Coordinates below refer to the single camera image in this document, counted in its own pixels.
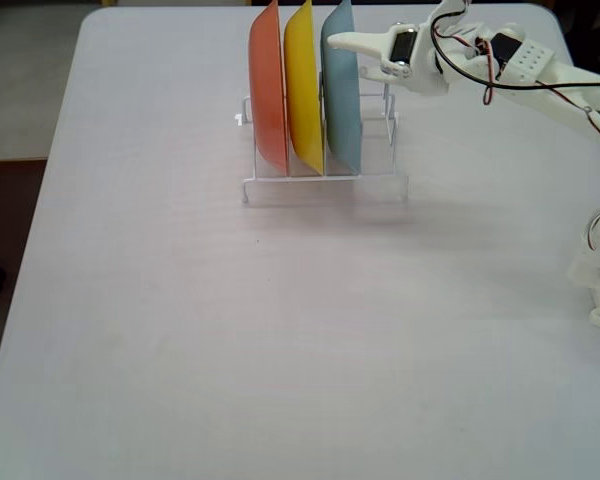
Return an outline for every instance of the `red wire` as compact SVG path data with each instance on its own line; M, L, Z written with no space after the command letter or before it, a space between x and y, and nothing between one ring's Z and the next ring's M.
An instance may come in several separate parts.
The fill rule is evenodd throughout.
M493 71L493 48L491 48L491 42L488 40L481 40L482 44L487 50L487 68L489 70L489 82L495 81L495 75ZM490 105L493 101L493 87L486 87L484 94L482 95L482 103L484 105Z
M544 83L542 83L540 81L537 81L537 83L539 83L540 85L545 85ZM553 92L554 94L556 94L558 97L560 97L562 100L564 100L565 102L567 102L568 104L576 107L579 110L582 110L585 113L585 115L587 116L587 120L589 121L589 123L591 124L591 126L600 135L600 127L598 127L598 125L596 125L596 122L594 122L593 119L591 118L591 112L593 111L591 107L587 107L587 108L581 107L580 105L578 105L577 103L575 103L573 100L571 100L569 97L567 97L566 95L564 95L562 92L559 92L558 90L556 90L555 88L549 88L549 90L551 92Z

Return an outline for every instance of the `white table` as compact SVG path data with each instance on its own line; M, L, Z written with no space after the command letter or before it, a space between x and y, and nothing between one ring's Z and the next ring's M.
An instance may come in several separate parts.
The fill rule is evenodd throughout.
M0 356L0 479L600 478L600 330L565 277L600 147L470 85L399 92L408 208L245 208L257 11L83 25ZM543 9L478 19L567 58Z

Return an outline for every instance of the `black wire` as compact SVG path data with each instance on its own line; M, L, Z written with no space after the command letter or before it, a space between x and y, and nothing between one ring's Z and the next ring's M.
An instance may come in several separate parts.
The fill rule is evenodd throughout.
M447 65L449 65L451 68L453 68L456 72L458 72L463 77L468 78L469 80L471 80L473 82L484 85L485 87L499 88L500 90L551 90L551 89L566 88L566 87L600 87L600 82L547 83L547 84L543 84L543 85L506 85L506 84L502 84L502 83L498 83L498 82L489 82L487 80L483 80L479 77L476 77L474 75L471 75L470 73L465 72L459 66L457 66L455 63L453 63L449 59L449 57L447 57L447 55L444 53L444 51L438 44L438 39L436 38L436 35L438 35L438 33L436 32L436 24L443 18L458 17L458 16L462 15L463 13L465 13L466 11L467 11L467 8L466 8L466 4L465 4L465 8L460 12L451 12L451 13L445 13L442 15L438 15L436 18L433 19L433 22L431 23L431 31L429 32L431 34L431 41L433 42L433 47L436 49L436 52L438 53L438 55L447 63Z

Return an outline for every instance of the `clear acrylic rack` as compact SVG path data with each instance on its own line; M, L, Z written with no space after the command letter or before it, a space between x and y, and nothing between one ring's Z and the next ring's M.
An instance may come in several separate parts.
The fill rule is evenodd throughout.
M292 185L292 184L320 184L319 198L324 199L324 193L332 200L338 200L342 190L335 188L336 183L348 182L365 186L374 185L373 197L378 199L378 192L382 201L404 201L407 198L408 177L401 172L396 162L396 144L398 139L398 113L395 111L395 95L391 93L389 85L384 86L381 93L361 93L362 112L362 163L360 173L351 173L330 152L326 142L326 125L324 112L322 112L322 88L320 89L320 103L322 112L322 138L323 162L325 175L317 175L304 166L293 152L291 142L288 141L290 175L280 174L275 168L261 158L258 147L253 139L252 150L252 176L243 180L242 202L251 203L252 189L256 187L267 188L267 185ZM242 101L241 113L236 117L241 125L252 124L250 115L250 97ZM284 193L275 189L274 198L281 201ZM318 191L313 189L305 192L313 200Z

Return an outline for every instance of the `robotic arm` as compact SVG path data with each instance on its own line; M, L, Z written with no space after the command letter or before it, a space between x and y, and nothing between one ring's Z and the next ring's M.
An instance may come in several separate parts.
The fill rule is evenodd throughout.
M467 79L485 87L483 103L497 92L600 143L600 75L556 60L550 48L526 38L516 24L496 32L483 23L459 25L470 0L442 0L426 22L396 23L381 34L340 33L329 45L377 58L363 78L401 85L423 95L443 95ZM600 326L600 210L590 218L570 277L593 290Z

